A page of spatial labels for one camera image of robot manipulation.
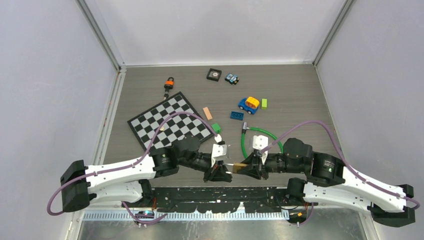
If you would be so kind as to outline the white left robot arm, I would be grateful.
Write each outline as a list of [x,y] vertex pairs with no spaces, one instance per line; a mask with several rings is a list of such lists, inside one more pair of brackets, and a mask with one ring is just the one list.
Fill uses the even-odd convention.
[[200,140],[185,136],[170,146],[150,150],[143,159],[131,159],[104,165],[85,165],[83,160],[70,164],[60,178],[62,211],[72,213],[101,202],[153,202],[150,180],[174,175],[181,166],[203,173],[204,182],[232,181],[224,165],[228,146],[224,141],[212,145],[210,153],[199,151]]

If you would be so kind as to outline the brass padlock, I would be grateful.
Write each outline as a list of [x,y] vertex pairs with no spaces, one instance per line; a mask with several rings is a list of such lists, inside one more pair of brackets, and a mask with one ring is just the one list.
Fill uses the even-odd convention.
[[230,171],[232,174],[237,174],[241,169],[248,166],[247,164],[244,164],[244,163],[223,163],[223,165],[227,167],[232,167]]

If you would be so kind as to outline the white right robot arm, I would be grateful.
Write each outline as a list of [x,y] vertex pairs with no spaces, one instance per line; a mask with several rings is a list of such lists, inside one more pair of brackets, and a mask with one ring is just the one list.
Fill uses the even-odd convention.
[[268,179],[270,173],[305,174],[306,179],[288,180],[285,195],[278,198],[280,205],[339,206],[395,228],[416,221],[415,210],[407,206],[407,198],[414,197],[412,186],[389,185],[350,171],[341,159],[313,151],[311,145],[297,138],[286,140],[281,153],[260,153],[267,142],[263,135],[254,136],[253,152],[236,164],[233,172],[258,180]]

